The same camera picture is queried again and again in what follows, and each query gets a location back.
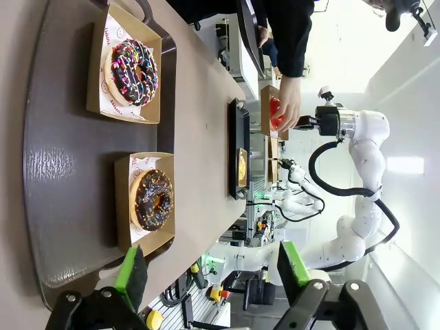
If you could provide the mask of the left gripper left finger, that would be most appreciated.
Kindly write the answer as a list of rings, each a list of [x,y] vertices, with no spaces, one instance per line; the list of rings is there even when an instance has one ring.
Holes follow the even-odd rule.
[[[147,264],[140,247],[129,248],[114,285],[83,296],[64,291],[46,329],[146,329],[138,315],[147,282]]]

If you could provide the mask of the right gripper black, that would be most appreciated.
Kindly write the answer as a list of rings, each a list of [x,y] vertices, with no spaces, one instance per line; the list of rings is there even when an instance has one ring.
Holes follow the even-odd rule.
[[[318,127],[321,136],[337,136],[340,129],[340,115],[336,106],[316,107],[315,117],[300,116],[294,129],[313,130]]]

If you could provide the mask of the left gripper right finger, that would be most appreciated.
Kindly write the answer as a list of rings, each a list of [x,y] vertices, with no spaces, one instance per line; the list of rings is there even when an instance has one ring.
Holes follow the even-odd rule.
[[[387,329],[388,325],[370,289],[361,280],[334,285],[311,278],[292,242],[280,243],[278,272],[289,309],[275,329],[312,329],[317,321],[335,329]]]

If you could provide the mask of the person's right hand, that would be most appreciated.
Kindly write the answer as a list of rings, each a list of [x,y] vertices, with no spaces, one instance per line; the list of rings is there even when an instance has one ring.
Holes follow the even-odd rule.
[[[277,131],[286,131],[298,123],[301,106],[300,83],[300,78],[291,78],[286,75],[283,75],[280,80],[278,93],[280,107],[272,116],[273,118],[283,117],[276,127]]]

